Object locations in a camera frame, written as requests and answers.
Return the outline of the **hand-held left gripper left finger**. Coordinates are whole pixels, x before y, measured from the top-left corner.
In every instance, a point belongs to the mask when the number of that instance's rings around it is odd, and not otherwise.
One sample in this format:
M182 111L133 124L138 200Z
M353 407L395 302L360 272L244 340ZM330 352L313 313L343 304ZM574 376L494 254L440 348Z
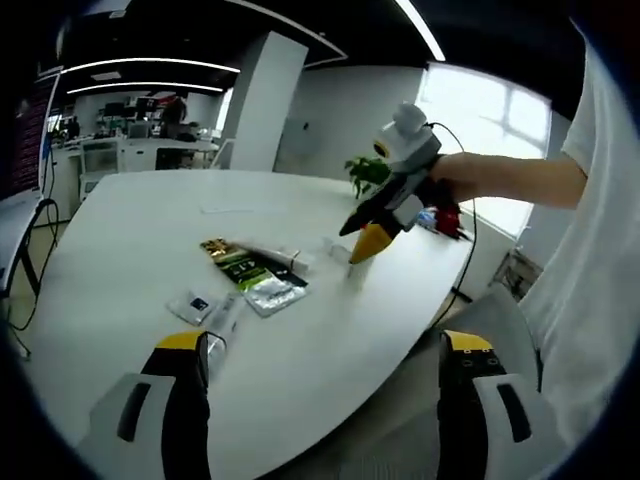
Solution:
M79 453L101 479L208 479L209 370L203 331L159 342L89 414Z

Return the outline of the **person's right hand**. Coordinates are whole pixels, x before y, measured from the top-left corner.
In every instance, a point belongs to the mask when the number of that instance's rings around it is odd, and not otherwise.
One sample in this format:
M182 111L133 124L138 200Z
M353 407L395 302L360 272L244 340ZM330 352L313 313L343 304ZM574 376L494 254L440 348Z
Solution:
M443 155L431 169L430 177L436 182L443 181L457 203L475 199L480 193L476 160L475 154L466 152Z

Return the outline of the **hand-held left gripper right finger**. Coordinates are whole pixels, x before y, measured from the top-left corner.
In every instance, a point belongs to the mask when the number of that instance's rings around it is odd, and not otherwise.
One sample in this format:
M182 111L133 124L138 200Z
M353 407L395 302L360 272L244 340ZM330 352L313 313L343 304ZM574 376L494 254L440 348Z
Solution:
M485 339L440 333L439 479L532 479L550 465L549 408Z

